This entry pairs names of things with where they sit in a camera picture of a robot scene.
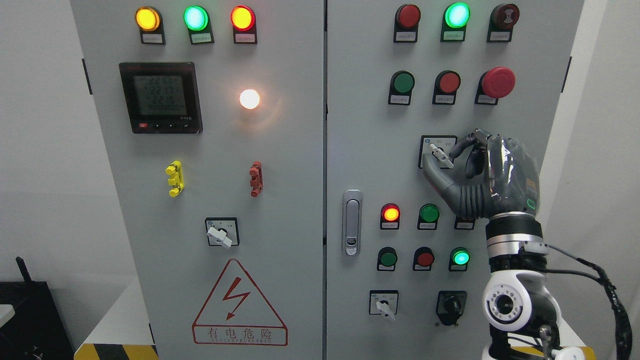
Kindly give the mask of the gray robotic hand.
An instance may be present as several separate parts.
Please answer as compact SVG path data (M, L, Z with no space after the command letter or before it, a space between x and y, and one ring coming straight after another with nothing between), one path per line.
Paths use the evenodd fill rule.
M422 156L427 182L456 216L475 220L519 213L535 217L540 200L540 167L517 139L474 129L448 154L459 157L471 148L465 165L468 179L483 175L482 183L460 184L441 170L432 153Z

